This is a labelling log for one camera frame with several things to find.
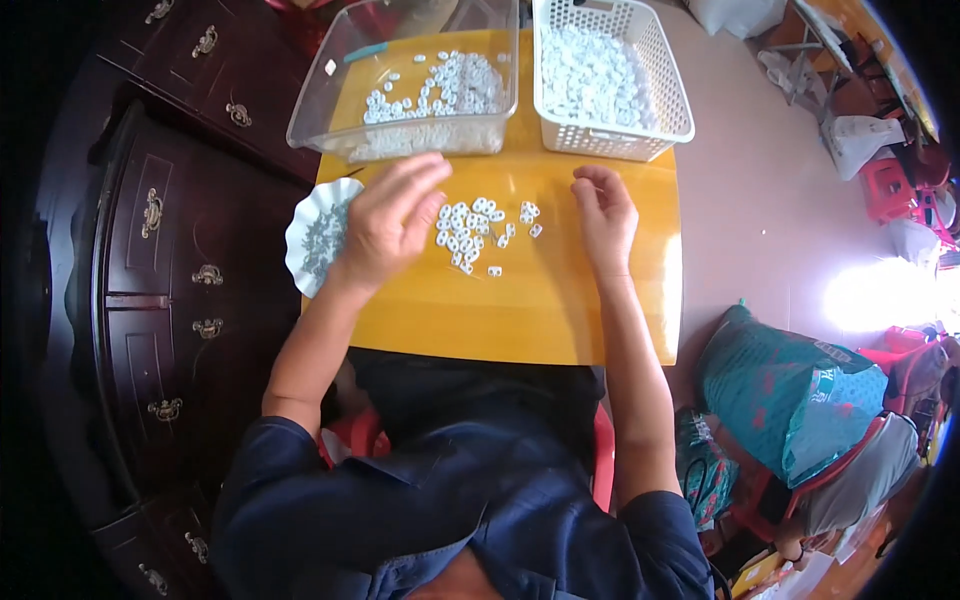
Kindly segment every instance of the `wooden cabinet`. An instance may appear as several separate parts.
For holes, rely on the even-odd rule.
[[[169,10],[147,23],[163,12],[157,6]],[[98,54],[213,135],[295,178],[316,178],[320,155],[286,143],[310,58],[287,43],[261,0],[124,2]]]

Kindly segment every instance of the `shirt sleeve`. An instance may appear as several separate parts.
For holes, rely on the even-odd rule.
[[[644,584],[658,598],[713,598],[713,578],[690,505],[672,492],[642,493],[617,514]]]

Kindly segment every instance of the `beige tile floor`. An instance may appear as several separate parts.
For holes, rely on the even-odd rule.
[[[708,36],[682,9],[654,2],[684,79],[696,135],[675,146],[684,244],[680,357],[668,369],[678,403],[715,321],[741,298],[764,323],[848,347],[824,312],[844,270],[892,256],[866,217],[857,180],[841,181],[813,114],[786,104],[753,52]]]

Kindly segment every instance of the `cabinet door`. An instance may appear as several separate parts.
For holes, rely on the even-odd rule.
[[[229,6],[218,0],[193,0],[176,33],[152,45],[136,74],[150,86],[196,106],[239,35],[237,16]]]
[[[255,148],[305,181],[313,182],[320,154],[287,144],[287,125],[309,60],[281,39],[248,36],[231,52],[201,106],[216,127]]]
[[[284,232],[306,193],[231,156],[198,151],[184,186],[173,298],[232,297],[264,310],[295,302]]]
[[[170,293],[174,223],[195,147],[149,119],[137,125],[112,215],[108,294]]]
[[[166,45],[170,36],[190,12],[190,0],[128,0],[115,2],[97,44],[97,56],[137,74],[144,58],[157,44]]]
[[[138,488],[180,476],[181,414],[167,310],[110,310],[106,318],[113,389],[108,405]]]
[[[186,584],[139,511],[93,532],[116,576],[137,598],[199,597]]]

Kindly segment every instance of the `dark blue shirt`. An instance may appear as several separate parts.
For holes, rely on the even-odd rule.
[[[235,599],[402,598],[464,546],[504,598],[712,598],[689,506],[672,492],[617,516],[535,416],[485,402],[377,459],[327,470],[296,423],[247,432],[211,560]]]

